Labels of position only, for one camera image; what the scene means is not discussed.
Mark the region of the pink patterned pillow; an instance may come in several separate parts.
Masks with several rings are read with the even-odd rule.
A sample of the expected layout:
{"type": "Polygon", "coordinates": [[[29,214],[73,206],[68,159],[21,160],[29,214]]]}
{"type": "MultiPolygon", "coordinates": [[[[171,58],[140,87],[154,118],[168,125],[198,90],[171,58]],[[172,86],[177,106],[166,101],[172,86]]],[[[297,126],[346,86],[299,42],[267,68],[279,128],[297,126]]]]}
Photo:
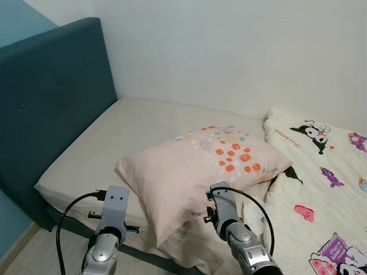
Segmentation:
{"type": "Polygon", "coordinates": [[[242,127],[210,125],[129,155],[116,168],[141,200],[160,246],[204,212],[204,194],[213,184],[226,181],[245,190],[291,165],[274,146],[242,127]]]}

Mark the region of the teal upholstered bed frame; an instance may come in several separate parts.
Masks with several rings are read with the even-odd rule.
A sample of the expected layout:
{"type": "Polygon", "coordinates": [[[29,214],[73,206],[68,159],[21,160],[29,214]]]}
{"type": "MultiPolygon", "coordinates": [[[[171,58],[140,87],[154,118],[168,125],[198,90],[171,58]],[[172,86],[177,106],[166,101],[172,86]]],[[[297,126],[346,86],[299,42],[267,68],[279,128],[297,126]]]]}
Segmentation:
{"type": "Polygon", "coordinates": [[[68,210],[55,210],[34,187],[118,100],[99,18],[0,48],[0,193],[41,228],[62,225],[89,248],[95,232],[68,210]]]}

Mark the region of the cream cartoon print quilt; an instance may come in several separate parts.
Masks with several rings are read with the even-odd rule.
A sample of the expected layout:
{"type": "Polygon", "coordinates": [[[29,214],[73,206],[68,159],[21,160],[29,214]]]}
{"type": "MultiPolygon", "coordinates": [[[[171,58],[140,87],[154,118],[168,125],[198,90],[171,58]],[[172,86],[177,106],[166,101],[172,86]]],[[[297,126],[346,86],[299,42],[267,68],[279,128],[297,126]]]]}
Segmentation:
{"type": "Polygon", "coordinates": [[[367,141],[273,108],[266,141],[292,161],[266,196],[284,275],[367,275],[367,141]]]}

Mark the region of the beige sheeted mattress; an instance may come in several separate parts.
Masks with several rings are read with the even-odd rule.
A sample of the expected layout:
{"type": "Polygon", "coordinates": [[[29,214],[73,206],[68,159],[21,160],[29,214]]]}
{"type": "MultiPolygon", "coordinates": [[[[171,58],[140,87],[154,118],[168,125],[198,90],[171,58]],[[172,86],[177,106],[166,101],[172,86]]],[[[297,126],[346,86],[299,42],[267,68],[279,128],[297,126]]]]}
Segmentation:
{"type": "MultiPolygon", "coordinates": [[[[212,125],[233,125],[250,138],[263,140],[263,123],[262,118],[241,117],[191,105],[121,99],[47,168],[34,188],[61,212],[83,194],[105,190],[110,185],[125,186],[115,168],[126,156],[212,125]]],[[[150,218],[137,195],[131,194],[126,222],[140,228],[138,234],[127,235],[125,240],[126,246],[134,252],[171,259],[181,267],[195,267],[205,275],[241,275],[228,244],[200,217],[184,223],[157,247],[150,218]]]]}

